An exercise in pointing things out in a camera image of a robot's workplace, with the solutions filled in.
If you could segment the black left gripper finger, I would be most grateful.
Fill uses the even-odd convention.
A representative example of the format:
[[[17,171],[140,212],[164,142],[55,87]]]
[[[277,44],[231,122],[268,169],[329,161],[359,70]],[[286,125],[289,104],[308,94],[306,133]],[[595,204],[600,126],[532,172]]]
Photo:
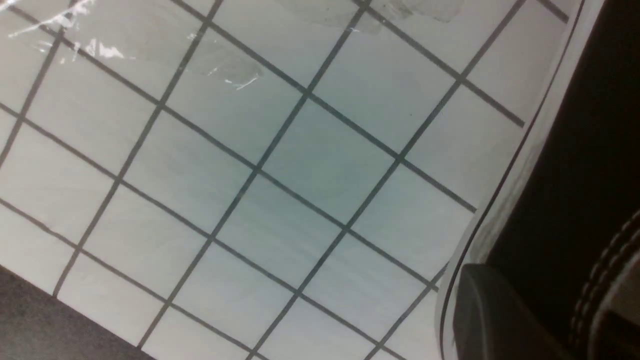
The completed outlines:
[[[461,268],[452,321],[460,360],[569,360],[503,276],[482,264]]]

